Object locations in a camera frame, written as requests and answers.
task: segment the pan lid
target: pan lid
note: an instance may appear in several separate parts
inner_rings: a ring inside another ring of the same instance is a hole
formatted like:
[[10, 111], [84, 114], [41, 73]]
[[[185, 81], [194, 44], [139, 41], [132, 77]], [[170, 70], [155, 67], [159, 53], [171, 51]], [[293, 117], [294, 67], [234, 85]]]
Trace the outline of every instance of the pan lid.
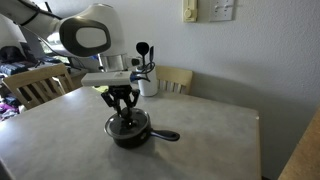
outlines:
[[[121, 114], [127, 114], [124, 108]], [[118, 114], [111, 116], [105, 124], [105, 132], [116, 139], [128, 139], [141, 133], [147, 128], [150, 117], [147, 112], [132, 108], [130, 120], [119, 117]]]

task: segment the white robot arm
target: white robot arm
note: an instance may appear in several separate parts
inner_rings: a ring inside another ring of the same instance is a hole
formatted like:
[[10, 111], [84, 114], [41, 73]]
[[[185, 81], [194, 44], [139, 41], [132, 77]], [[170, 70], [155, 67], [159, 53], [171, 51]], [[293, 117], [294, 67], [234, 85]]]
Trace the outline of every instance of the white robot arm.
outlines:
[[0, 3], [0, 14], [35, 33], [58, 54], [69, 57], [98, 54], [102, 70], [109, 73], [90, 73], [84, 78], [84, 85], [129, 84], [130, 73], [121, 71], [141, 63], [140, 59], [127, 57], [120, 20], [111, 6], [93, 4], [79, 14], [61, 19], [28, 0], [0, 0]]

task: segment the black pan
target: black pan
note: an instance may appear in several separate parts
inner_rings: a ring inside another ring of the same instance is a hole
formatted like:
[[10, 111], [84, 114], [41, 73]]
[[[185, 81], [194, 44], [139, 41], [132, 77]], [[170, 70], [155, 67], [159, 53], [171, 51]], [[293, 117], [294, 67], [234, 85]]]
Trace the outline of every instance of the black pan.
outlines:
[[105, 131], [113, 137], [114, 142], [122, 148], [135, 148], [145, 143], [150, 136], [167, 141], [178, 141], [180, 135], [168, 130], [154, 130], [151, 127], [147, 112], [132, 108], [131, 121], [119, 117], [117, 114], [109, 118]]

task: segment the gray table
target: gray table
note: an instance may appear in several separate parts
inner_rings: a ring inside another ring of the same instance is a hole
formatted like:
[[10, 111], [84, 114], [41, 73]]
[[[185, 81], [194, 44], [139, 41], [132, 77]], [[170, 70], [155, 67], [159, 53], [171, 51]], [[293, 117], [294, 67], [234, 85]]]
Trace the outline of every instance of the gray table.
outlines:
[[18, 180], [260, 178], [256, 111], [167, 92], [137, 107], [181, 139], [119, 148], [104, 132], [115, 111], [82, 87], [1, 123], [0, 156]]

